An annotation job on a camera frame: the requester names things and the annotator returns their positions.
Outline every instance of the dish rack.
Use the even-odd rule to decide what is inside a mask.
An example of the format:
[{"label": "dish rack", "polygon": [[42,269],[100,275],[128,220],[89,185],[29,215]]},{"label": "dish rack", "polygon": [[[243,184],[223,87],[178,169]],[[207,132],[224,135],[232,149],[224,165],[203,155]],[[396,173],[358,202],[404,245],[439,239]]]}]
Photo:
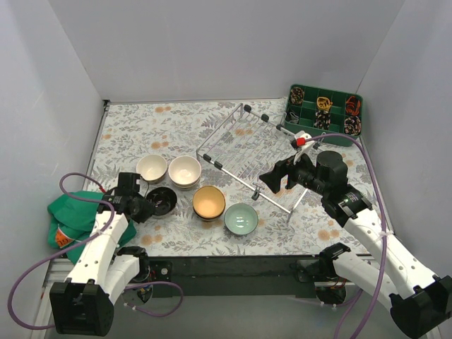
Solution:
[{"label": "dish rack", "polygon": [[295,134],[281,123],[270,121],[267,114],[257,114],[249,105],[237,105],[231,114],[196,149],[196,157],[216,167],[250,189],[251,197],[259,197],[288,214],[287,222],[308,191],[301,185],[286,191],[284,179],[281,191],[273,192],[259,175],[273,169],[278,160],[295,154],[290,141]]}]

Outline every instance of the floral pattern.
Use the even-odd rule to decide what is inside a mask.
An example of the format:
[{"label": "floral pattern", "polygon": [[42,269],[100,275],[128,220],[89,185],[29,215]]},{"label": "floral pattern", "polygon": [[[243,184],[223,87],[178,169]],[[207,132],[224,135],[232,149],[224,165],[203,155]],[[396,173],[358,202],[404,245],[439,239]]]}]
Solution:
[{"label": "floral pattern", "polygon": [[[283,98],[246,103],[254,111],[266,113],[279,122],[285,101]],[[196,148],[237,105],[237,102],[111,105],[91,175],[104,187],[113,187],[119,172],[135,172],[136,163],[147,154],[160,154],[168,164],[180,155],[195,157]],[[376,202],[369,172],[356,147],[323,143],[318,150],[312,151],[311,156],[315,157],[321,150],[341,153],[349,166],[350,183],[372,203]],[[252,192],[246,187],[203,160],[201,165],[201,181],[193,190],[174,188],[167,176],[163,182],[150,185],[149,190],[157,186],[174,189],[178,196],[177,207],[164,218],[150,218],[136,225],[138,234],[131,240],[131,245],[145,247],[152,256],[317,254],[336,242],[342,242],[358,253],[366,253],[354,237],[326,215],[320,196],[315,193],[307,192],[287,223],[285,212],[262,198],[253,201]],[[227,207],[238,202],[252,205],[259,214],[257,229],[238,237],[227,231],[222,217],[213,222],[198,219],[192,208],[193,194],[205,185],[221,189]],[[97,187],[89,184],[88,189],[96,190]],[[147,189],[147,184],[141,182],[143,195]]]}]

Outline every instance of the green tray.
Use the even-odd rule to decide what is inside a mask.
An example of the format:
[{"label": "green tray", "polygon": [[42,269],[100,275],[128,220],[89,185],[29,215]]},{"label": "green tray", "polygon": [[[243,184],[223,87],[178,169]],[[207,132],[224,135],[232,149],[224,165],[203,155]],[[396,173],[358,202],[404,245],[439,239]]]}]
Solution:
[{"label": "green tray", "polygon": [[[290,102],[290,93],[293,87],[299,87],[304,90],[304,100],[301,105],[294,105]],[[354,95],[359,100],[361,100],[361,107],[359,109],[359,119],[361,120],[361,131],[362,131],[362,110],[364,106],[364,100],[358,94],[339,92],[337,90],[327,90],[324,88],[310,87],[305,85],[292,85],[290,87],[289,97],[287,98],[287,104],[285,111],[287,113],[285,128],[292,133],[298,133],[300,131],[305,131],[312,136],[320,136],[321,134],[330,133],[342,133],[346,136],[350,136],[344,133],[344,120],[345,115],[345,101]],[[329,130],[318,129],[314,127],[314,122],[316,121],[316,108],[317,108],[317,97],[327,97],[333,102],[333,106],[330,108],[331,113],[331,123]],[[294,112],[298,117],[298,124],[290,123],[289,112]],[[325,143],[332,143],[339,146],[351,146],[352,141],[345,138],[333,137],[324,139]]]}]

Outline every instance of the light green bowl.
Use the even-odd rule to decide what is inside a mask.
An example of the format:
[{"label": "light green bowl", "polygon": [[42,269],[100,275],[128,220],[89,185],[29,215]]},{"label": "light green bowl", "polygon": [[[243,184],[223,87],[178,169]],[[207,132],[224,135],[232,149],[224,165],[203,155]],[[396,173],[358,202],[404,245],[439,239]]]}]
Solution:
[{"label": "light green bowl", "polygon": [[259,218],[256,211],[245,203],[236,203],[225,213],[225,224],[229,231],[236,235],[246,235],[253,232]]}]

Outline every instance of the green bag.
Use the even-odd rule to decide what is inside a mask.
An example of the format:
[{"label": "green bag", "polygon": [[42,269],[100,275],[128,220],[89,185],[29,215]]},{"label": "green bag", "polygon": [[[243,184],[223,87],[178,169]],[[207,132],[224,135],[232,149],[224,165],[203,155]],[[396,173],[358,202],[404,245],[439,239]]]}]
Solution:
[{"label": "green bag", "polygon": [[[103,193],[78,191],[73,193],[73,195],[100,200]],[[63,194],[47,206],[47,210],[52,216],[47,239],[49,245],[54,249],[63,249],[88,238],[93,230],[98,206],[98,203],[79,201],[70,198],[66,194]],[[130,220],[129,226],[127,226],[126,231],[119,240],[119,245],[123,247],[135,235],[136,230],[133,226],[133,221]],[[69,260],[72,263],[76,263],[84,248],[85,246],[80,246],[77,249],[70,250],[67,253]]]}]

